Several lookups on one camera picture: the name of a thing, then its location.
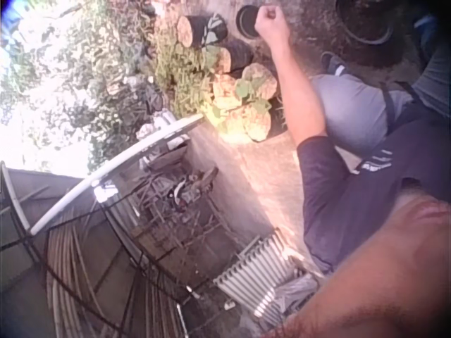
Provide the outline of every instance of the metal grate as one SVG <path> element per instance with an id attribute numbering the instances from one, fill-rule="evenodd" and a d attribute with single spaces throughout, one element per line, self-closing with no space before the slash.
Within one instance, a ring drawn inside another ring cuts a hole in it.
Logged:
<path id="1" fill-rule="evenodd" d="M 283 318 L 273 302 L 274 290 L 287 282 L 295 270 L 291 259 L 283 254 L 284 248 L 278 233 L 272 234 L 219 275 L 214 284 L 256 317 L 276 326 Z"/>

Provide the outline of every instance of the tree stump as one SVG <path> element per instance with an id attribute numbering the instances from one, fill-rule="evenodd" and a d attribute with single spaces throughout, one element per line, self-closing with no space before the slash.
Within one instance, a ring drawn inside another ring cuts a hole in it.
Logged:
<path id="1" fill-rule="evenodd" d="M 254 57 L 251 47 L 241 40 L 233 40 L 219 46 L 218 61 L 214 72 L 228 74 L 242 70 Z"/>
<path id="2" fill-rule="evenodd" d="M 178 19 L 178 41 L 187 48 L 221 42 L 227 34 L 227 25 L 218 15 L 213 17 L 187 15 Z"/>
<path id="3" fill-rule="evenodd" d="M 252 106 L 245 106 L 242 124 L 247 135 L 256 142 L 264 141 L 271 130 L 271 114 L 260 114 Z"/>
<path id="4" fill-rule="evenodd" d="M 214 105 L 219 109 L 234 109 L 242 101 L 235 95 L 237 80 L 229 75 L 216 75 L 213 81 Z"/>
<path id="5" fill-rule="evenodd" d="M 278 81 L 276 77 L 260 63 L 252 63 L 247 66 L 242 72 L 242 78 L 244 80 L 253 82 L 261 78 L 264 79 L 263 83 L 257 89 L 257 96 L 265 100 L 272 99 L 278 91 Z"/>

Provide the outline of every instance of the black bucket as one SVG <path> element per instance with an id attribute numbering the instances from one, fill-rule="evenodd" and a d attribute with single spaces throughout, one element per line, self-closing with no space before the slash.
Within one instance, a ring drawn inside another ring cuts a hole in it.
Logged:
<path id="1" fill-rule="evenodd" d="M 260 37 L 255 30 L 255 22 L 259 14 L 259 7 L 247 5 L 243 6 L 237 14 L 236 23 L 240 34 L 247 39 L 257 39 Z"/>

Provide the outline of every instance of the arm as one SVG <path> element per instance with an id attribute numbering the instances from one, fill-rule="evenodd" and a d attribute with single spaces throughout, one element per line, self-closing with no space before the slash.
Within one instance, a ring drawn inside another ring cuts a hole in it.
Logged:
<path id="1" fill-rule="evenodd" d="M 313 136 L 326 136 L 321 103 L 309 79 L 298 66 L 290 30 L 280 7 L 262 6 L 255 25 L 271 49 L 277 68 L 288 129 L 296 146 Z"/>

